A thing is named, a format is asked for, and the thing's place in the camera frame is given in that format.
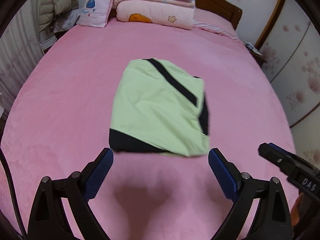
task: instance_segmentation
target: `black cable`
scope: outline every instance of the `black cable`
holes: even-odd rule
[[[14,190],[11,172],[10,172],[7,160],[5,159],[1,148],[0,148],[0,160],[1,160],[2,166],[4,168],[5,175],[7,176],[12,205],[13,205],[14,213],[16,215],[17,222],[18,222],[21,234],[22,234],[22,238],[23,238],[23,240],[27,240],[27,232],[26,232],[26,229],[24,228],[24,225],[22,222],[22,218],[21,218],[21,214],[20,214],[20,210],[19,210],[19,206],[18,206],[18,200],[17,200],[16,192]]]

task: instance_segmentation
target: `pink fitted sheet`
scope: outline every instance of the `pink fitted sheet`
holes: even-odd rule
[[[1,148],[11,168],[25,226],[41,178],[66,178],[108,147],[113,97],[132,59],[166,59],[205,81],[210,144],[241,172],[281,179],[289,206],[298,195],[277,167],[259,157],[263,142],[294,152],[282,106],[239,42],[191,31],[112,19],[106,28],[75,26],[42,58],[11,109]],[[82,238],[67,202],[67,216]],[[208,240],[228,214],[207,156],[116,153],[89,204],[112,240]],[[0,209],[18,230],[0,169]],[[245,237],[254,211],[241,233]]]

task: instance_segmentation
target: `pillow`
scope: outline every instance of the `pillow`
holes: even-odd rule
[[[223,28],[234,36],[238,36],[231,22],[215,13],[196,8],[193,18],[196,21]]]
[[[145,22],[192,29],[194,8],[153,2],[125,0],[117,6],[117,19],[122,22]]]
[[[78,24],[103,28],[107,25],[113,0],[86,0]]]

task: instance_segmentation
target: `beige jacket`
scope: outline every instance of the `beige jacket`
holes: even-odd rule
[[[50,26],[54,15],[78,8],[78,0],[41,0],[38,19],[39,32]]]

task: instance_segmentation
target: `orange cartoon character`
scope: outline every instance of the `orange cartoon character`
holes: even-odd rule
[[[134,13],[130,15],[129,22],[152,23],[152,21],[148,17],[145,17],[144,15],[139,13]]]

